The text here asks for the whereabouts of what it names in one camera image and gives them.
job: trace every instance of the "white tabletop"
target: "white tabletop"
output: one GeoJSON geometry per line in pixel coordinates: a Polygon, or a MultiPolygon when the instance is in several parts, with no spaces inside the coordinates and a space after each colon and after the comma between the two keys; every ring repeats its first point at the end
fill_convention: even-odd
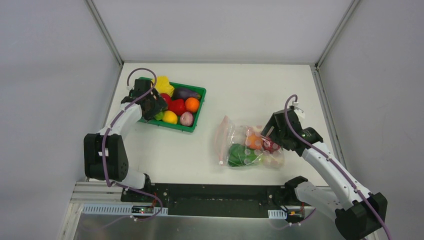
{"type": "MultiPolygon", "coordinates": [[[[220,166],[213,139],[227,115],[237,125],[265,125],[271,114],[282,110],[286,99],[297,94],[306,112],[303,128],[313,127],[332,149],[314,79],[308,65],[125,63],[107,117],[117,113],[128,95],[127,77],[136,68],[148,68],[171,82],[206,89],[197,127],[193,133],[137,122],[124,141],[129,165],[150,176],[154,183],[282,185],[304,176],[316,186],[323,178],[295,152],[284,151],[285,165],[278,170],[263,166],[220,166]]],[[[139,77],[151,77],[137,71],[139,77]]]]}

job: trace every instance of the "purple eggplant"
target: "purple eggplant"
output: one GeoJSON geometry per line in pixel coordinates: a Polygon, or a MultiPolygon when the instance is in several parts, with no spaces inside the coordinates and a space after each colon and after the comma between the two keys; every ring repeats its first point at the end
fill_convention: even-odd
{"type": "Polygon", "coordinates": [[[200,98],[202,98],[202,96],[200,96],[200,94],[198,94],[197,92],[192,91],[192,90],[190,90],[188,88],[177,87],[173,91],[172,98],[174,98],[174,99],[183,99],[185,101],[188,98],[195,98],[197,100],[200,100],[200,98]]]}

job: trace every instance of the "plastic bag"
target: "plastic bag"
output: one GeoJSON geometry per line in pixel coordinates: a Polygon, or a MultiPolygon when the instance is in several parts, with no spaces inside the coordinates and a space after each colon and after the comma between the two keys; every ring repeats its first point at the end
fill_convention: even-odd
{"type": "Polygon", "coordinates": [[[221,166],[263,165],[279,169],[284,165],[283,149],[262,136],[261,126],[236,126],[225,116],[215,133],[214,149],[221,166]]]}

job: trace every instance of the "yellow lemon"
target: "yellow lemon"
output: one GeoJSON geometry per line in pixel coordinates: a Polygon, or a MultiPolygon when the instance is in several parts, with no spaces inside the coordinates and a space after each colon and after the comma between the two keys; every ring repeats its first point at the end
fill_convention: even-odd
{"type": "Polygon", "coordinates": [[[173,111],[165,111],[162,121],[169,124],[177,124],[178,123],[178,117],[173,111]]]}

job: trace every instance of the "gray wall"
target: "gray wall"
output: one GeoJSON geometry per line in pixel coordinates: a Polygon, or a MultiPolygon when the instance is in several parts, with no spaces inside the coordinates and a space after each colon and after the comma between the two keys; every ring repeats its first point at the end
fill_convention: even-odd
{"type": "Polygon", "coordinates": [[[424,236],[423,10],[362,1],[321,68],[348,169],[387,197],[394,239],[424,236]]]}
{"type": "Polygon", "coordinates": [[[315,63],[351,0],[95,0],[126,61],[315,63]]]}
{"type": "Polygon", "coordinates": [[[2,0],[0,33],[0,239],[56,239],[119,68],[82,0],[2,0]]]}

